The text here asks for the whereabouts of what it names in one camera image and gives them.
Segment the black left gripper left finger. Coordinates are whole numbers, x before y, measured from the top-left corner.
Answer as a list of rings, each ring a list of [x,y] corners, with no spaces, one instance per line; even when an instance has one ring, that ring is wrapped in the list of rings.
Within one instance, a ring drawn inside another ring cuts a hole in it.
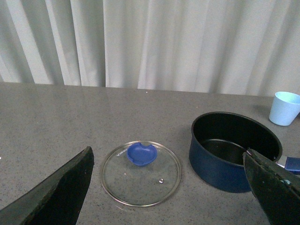
[[[75,225],[88,192],[94,154],[87,147],[0,211],[2,225]]]

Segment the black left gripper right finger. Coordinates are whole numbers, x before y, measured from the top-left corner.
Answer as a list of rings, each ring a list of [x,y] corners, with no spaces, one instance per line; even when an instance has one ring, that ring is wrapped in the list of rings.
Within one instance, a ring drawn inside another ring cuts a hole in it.
[[[254,197],[271,225],[300,223],[300,178],[253,149],[243,153]]]

